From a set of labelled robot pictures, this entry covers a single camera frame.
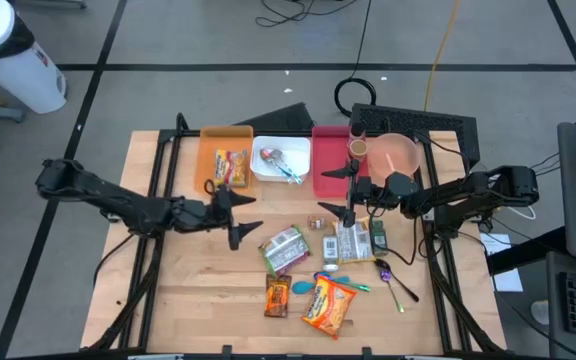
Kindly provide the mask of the silver spoon blue handle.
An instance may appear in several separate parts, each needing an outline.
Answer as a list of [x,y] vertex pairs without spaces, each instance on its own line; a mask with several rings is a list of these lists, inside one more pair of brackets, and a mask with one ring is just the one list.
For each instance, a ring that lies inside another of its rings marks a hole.
[[271,151],[271,157],[274,160],[276,167],[280,170],[280,172],[286,176],[289,183],[295,183],[297,185],[301,185],[303,180],[299,175],[297,175],[285,162],[283,153],[281,150],[274,149]]

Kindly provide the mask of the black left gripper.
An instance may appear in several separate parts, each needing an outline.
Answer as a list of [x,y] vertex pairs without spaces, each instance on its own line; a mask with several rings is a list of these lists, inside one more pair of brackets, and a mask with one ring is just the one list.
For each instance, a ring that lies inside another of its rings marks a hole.
[[[179,233],[209,231],[226,228],[232,220],[232,209],[255,202],[253,197],[236,193],[226,185],[215,191],[215,204],[198,200],[180,199],[171,204],[172,229]],[[263,224],[262,221],[240,223],[228,227],[228,243],[232,251],[239,249],[243,238]]]

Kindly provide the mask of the white label spice jar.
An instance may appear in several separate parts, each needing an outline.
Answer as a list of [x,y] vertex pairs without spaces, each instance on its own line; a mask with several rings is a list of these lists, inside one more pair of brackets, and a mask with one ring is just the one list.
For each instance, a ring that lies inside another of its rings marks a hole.
[[336,272],[339,269],[338,240],[334,235],[325,235],[322,238],[323,270]]

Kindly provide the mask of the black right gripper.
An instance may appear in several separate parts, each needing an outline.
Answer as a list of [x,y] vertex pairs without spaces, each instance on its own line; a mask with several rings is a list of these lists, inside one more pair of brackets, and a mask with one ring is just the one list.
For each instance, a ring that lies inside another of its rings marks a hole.
[[[353,159],[346,163],[343,168],[322,172],[321,175],[329,178],[354,178],[360,169],[360,162]],[[357,177],[350,180],[350,207],[334,205],[326,202],[318,202],[318,205],[335,215],[346,228],[355,225],[355,205],[364,205],[374,208],[388,208],[385,202],[385,190],[372,183],[370,177]]]

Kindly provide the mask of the white trash can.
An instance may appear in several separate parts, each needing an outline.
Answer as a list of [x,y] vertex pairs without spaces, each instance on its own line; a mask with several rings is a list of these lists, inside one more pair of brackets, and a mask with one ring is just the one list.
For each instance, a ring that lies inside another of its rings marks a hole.
[[66,105],[65,76],[6,0],[0,0],[0,87],[37,114]]

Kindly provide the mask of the pink translucent bowl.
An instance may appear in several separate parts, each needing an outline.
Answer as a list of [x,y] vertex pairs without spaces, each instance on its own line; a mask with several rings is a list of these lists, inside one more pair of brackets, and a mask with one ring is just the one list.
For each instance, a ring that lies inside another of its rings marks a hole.
[[367,160],[369,175],[378,185],[383,185],[393,172],[412,178],[420,166],[417,145],[398,133],[387,133],[370,139]]

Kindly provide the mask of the black spoon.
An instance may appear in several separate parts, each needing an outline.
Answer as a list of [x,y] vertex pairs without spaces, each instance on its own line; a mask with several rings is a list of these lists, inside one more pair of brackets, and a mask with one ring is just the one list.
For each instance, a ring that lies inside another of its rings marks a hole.
[[382,259],[376,259],[375,264],[380,270],[387,272],[390,275],[390,277],[394,279],[404,289],[404,291],[411,297],[411,299],[414,302],[419,301],[419,297],[417,296],[417,294],[414,293],[411,289],[409,289],[399,278],[395,276],[390,265],[386,261]]

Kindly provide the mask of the white paper sheet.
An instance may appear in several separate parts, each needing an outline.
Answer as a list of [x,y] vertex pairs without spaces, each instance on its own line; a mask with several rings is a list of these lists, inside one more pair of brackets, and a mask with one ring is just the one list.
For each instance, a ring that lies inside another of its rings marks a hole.
[[[511,247],[510,238],[507,234],[481,234],[481,240],[485,245],[486,254],[493,255]],[[499,292],[521,293],[524,291],[518,269],[512,269],[497,274],[492,281],[495,289]]]

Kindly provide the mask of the white plastic bin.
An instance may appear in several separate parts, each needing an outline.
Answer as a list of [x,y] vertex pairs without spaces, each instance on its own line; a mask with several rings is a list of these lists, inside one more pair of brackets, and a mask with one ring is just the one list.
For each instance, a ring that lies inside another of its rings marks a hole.
[[273,167],[260,157],[262,148],[278,149],[288,166],[305,181],[310,171],[311,143],[304,137],[257,136],[253,140],[250,168],[259,181],[286,182]]

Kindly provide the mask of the purple iridescent spoon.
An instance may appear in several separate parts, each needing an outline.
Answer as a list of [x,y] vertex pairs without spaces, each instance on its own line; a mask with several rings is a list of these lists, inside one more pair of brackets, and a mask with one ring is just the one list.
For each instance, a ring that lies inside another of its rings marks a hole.
[[390,283],[390,281],[391,281],[391,273],[390,273],[389,271],[387,271],[387,270],[381,269],[381,270],[380,270],[380,278],[381,278],[381,280],[387,285],[387,287],[388,287],[388,289],[389,289],[389,291],[390,291],[390,293],[391,293],[391,296],[392,296],[392,298],[393,298],[393,300],[394,300],[394,303],[395,303],[395,305],[396,305],[397,311],[398,311],[399,313],[404,313],[404,312],[405,312],[405,309],[404,309],[403,305],[399,302],[399,300],[398,300],[398,298],[397,298],[397,296],[396,296],[396,294],[395,294],[395,292],[394,292],[394,289],[393,289],[393,287],[392,287],[392,285],[391,285],[391,283]]

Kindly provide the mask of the small yellow ramen packet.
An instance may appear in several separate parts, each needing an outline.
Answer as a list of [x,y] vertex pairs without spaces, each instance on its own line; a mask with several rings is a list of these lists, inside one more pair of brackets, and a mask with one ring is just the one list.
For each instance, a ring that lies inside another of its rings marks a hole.
[[247,181],[247,151],[217,149],[214,157],[213,181],[232,187],[245,187]]

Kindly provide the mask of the pink plastic bin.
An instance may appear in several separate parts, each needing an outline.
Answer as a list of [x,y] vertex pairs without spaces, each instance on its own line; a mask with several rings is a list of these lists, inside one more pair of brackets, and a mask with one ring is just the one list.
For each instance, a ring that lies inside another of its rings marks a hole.
[[322,172],[346,165],[350,126],[315,126],[312,129],[313,192],[318,198],[344,198],[348,179],[329,178]]

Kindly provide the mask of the blue green iridescent spoon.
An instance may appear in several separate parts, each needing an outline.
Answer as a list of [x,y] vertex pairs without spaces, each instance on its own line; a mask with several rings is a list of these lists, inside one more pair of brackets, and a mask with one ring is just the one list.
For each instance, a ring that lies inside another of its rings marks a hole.
[[346,276],[333,277],[332,275],[330,275],[327,272],[317,272],[314,274],[314,278],[317,279],[318,277],[326,278],[326,279],[328,279],[334,283],[341,284],[343,286],[350,287],[350,288],[353,288],[355,290],[360,290],[363,292],[371,292],[372,291],[370,286],[352,282],[350,280],[350,278],[346,277]]

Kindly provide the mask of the orange plastic bin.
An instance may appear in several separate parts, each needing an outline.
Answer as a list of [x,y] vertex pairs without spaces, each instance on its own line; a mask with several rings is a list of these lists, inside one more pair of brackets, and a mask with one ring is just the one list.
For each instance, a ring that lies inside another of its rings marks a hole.
[[230,151],[247,151],[247,185],[245,187],[232,187],[235,191],[242,191],[248,195],[251,185],[251,152],[254,138],[254,130],[247,125],[233,126],[208,126],[200,131],[197,168],[195,173],[194,187],[198,192],[204,192],[204,184],[207,180],[213,181],[214,157],[217,149]]

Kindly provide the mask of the gold lid spice jar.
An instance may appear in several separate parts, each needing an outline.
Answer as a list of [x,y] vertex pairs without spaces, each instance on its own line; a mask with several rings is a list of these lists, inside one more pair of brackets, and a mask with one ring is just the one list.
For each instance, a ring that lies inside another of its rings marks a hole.
[[368,153],[368,145],[365,140],[354,139],[348,143],[348,158],[362,162]]

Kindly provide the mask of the black flat panel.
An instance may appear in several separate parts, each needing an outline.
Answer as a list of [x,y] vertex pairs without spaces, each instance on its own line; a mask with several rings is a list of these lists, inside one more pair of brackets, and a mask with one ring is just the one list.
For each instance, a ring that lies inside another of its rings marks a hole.
[[251,126],[254,133],[260,135],[310,131],[315,126],[315,122],[306,104],[299,102],[241,121],[239,125]]

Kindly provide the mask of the green edged ramen packet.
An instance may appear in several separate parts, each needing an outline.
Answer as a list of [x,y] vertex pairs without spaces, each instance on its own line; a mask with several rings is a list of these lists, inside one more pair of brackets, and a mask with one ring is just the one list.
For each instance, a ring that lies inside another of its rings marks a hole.
[[258,247],[267,270],[274,278],[283,276],[289,269],[311,255],[303,232],[292,225],[277,233]]

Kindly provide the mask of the silver metal spoon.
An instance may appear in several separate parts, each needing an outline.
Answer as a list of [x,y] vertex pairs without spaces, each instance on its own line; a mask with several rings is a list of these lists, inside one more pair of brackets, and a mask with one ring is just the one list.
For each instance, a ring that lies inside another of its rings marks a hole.
[[262,153],[261,158],[264,162],[274,167],[280,174],[285,176],[292,176],[293,172],[288,168],[288,166],[280,159],[273,157],[269,153]]

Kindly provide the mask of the white computer mouse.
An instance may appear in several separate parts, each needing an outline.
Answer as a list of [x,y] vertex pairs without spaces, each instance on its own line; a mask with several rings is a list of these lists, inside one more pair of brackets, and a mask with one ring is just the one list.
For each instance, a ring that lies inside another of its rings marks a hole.
[[549,301],[538,300],[533,302],[530,305],[530,314],[537,323],[548,326],[550,323]]

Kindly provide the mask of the yellow edged food packet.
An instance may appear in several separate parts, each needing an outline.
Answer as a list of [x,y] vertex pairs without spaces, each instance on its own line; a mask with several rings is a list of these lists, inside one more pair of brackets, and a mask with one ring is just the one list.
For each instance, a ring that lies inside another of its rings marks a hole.
[[339,264],[375,260],[368,220],[368,217],[360,218],[352,227],[345,227],[342,222],[334,222]]

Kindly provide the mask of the brown orange candy pouch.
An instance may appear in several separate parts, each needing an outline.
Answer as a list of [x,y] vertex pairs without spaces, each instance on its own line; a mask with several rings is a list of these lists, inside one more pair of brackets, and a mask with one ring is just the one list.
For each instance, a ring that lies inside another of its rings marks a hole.
[[289,275],[277,278],[272,274],[266,276],[265,317],[285,318],[288,315],[291,282],[292,278]]

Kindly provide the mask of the orange ramen noodle packet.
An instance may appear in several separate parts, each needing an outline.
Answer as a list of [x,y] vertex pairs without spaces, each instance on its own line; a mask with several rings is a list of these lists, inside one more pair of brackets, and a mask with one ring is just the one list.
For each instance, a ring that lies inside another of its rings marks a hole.
[[337,339],[356,295],[356,291],[346,286],[318,277],[311,302],[301,319],[313,328]]

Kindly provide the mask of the teal silicone spoon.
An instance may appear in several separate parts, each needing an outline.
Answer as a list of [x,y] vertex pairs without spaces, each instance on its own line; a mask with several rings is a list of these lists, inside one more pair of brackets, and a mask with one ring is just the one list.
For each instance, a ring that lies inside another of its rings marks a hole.
[[[341,276],[337,278],[332,278],[333,282],[336,283],[348,283],[350,278],[347,276]],[[292,285],[292,292],[297,295],[307,294],[315,288],[315,282],[308,281],[298,281]]]

